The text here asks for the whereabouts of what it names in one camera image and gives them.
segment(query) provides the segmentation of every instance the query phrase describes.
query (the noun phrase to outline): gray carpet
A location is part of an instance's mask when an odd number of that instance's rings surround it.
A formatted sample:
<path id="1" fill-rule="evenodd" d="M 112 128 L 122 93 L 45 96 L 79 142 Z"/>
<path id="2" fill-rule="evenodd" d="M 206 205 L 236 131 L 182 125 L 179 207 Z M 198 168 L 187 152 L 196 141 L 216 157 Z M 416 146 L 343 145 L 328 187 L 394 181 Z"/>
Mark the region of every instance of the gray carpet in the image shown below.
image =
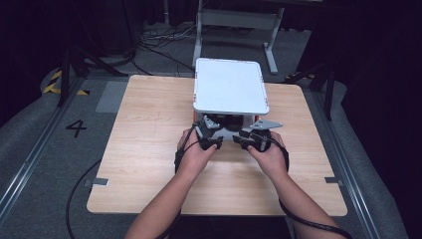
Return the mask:
<path id="1" fill-rule="evenodd" d="M 160 24 L 156 28 L 167 27 Z M 243 36 L 227 30 L 211 30 L 204 35 L 202 57 L 256 61 L 261 64 L 265 82 L 279 83 L 284 76 L 295 71 L 310 32 L 281 31 L 274 54 L 279 68 L 271 75 L 262 50 L 263 33 L 252 31 Z M 174 59 L 191 64 L 194 39 L 174 41 L 155 51 L 168 54 Z M 193 73 L 181 64 L 147 50 L 138 50 L 136 63 L 145 71 L 158 76 L 192 77 Z M 138 74 L 131 64 L 116 67 L 131 75 Z M 52 73 L 46 75 L 41 88 L 50 81 Z M 68 238 L 66 227 L 66 204 L 77 180 L 97 160 L 101 159 L 118 110 L 128 78 L 114 78 L 103 70 L 93 69 L 81 90 L 90 91 L 89 96 L 75 96 L 63 119 L 52 135 L 34 173 L 24 187 L 9 216 L 0 228 L 0 238 Z M 300 81 L 312 111 L 323 145 L 336 177 L 342 179 L 332 142 L 324 127 L 324 118 L 317 113 L 320 102 L 307 89 L 309 81 Z M 332 106 L 332 122 L 347 160 L 356 176 L 367 208 L 373 216 L 380 238 L 407 238 L 400 215 L 385 185 L 379 179 L 370 159 L 340 106 L 345 92 L 343 85 L 336 83 Z M 43 96 L 21 111 L 0 128 L 0 192 L 17 173 L 49 117 L 56 109 L 58 95 Z M 78 120 L 83 126 L 78 137 L 76 131 L 66 127 Z M 121 238 L 135 215 L 98 215 L 90 213 L 86 204 L 90 189 L 82 186 L 85 179 L 96 176 L 96 166 L 77 187 L 70 208 L 71 225 L 76 238 Z M 341 192 L 346 201 L 348 214 L 334 218 L 353 238 L 366 238 L 361 222 L 350 199 L 346 186 Z"/>

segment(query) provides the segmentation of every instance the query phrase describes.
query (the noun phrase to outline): left hand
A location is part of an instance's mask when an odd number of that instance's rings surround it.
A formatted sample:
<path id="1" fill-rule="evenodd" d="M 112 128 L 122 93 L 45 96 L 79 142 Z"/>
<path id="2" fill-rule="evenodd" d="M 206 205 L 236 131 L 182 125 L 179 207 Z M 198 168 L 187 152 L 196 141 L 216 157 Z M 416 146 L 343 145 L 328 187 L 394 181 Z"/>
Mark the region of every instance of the left hand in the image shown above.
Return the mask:
<path id="1" fill-rule="evenodd" d="M 188 136 L 188 133 L 189 129 L 186 129 L 183 132 L 183 136 L 180 138 L 179 143 L 177 143 L 177 149 L 182 146 L 185 138 Z M 176 174 L 190 175 L 196 178 L 207 165 L 208 160 L 217 149 L 217 145 L 214 144 L 207 150 L 202 149 L 198 142 L 196 130 L 194 129 L 192 133 L 190 133 L 184 149 L 187 150 L 183 155 Z"/>

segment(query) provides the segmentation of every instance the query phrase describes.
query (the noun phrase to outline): right hand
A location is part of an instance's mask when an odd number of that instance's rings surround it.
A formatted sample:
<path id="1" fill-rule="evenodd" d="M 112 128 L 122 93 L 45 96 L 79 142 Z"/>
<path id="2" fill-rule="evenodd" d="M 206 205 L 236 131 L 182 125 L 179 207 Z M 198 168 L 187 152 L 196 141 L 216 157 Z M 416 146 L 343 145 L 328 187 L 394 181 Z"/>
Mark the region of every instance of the right hand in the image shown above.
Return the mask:
<path id="1" fill-rule="evenodd" d="M 282 137 L 278 133 L 271 131 L 271 138 L 285 147 Z M 275 144 L 271 143 L 270 148 L 265 152 L 259 152 L 252 146 L 248 146 L 248 151 L 271 180 L 288 175 L 285 157 Z"/>

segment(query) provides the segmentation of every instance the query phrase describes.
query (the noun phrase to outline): white stand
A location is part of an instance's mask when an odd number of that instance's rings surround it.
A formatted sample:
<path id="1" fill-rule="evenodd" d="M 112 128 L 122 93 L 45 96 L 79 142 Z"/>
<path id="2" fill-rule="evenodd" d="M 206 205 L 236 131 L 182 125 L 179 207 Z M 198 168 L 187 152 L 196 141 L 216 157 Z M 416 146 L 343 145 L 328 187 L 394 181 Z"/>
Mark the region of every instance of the white stand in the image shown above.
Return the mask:
<path id="1" fill-rule="evenodd" d="M 284 8 L 279 9 L 277 14 L 247 13 L 225 10 L 203 9 L 202 0 L 199 0 L 198 16 L 196 21 L 196 42 L 193 53 L 192 66 L 195 67 L 196 60 L 201 57 L 202 49 L 202 25 L 216 25 L 226 27 L 256 28 L 271 30 L 272 35 L 268 43 L 264 43 L 264 50 L 272 74 L 278 72 L 273 56 L 273 45 L 282 22 Z"/>

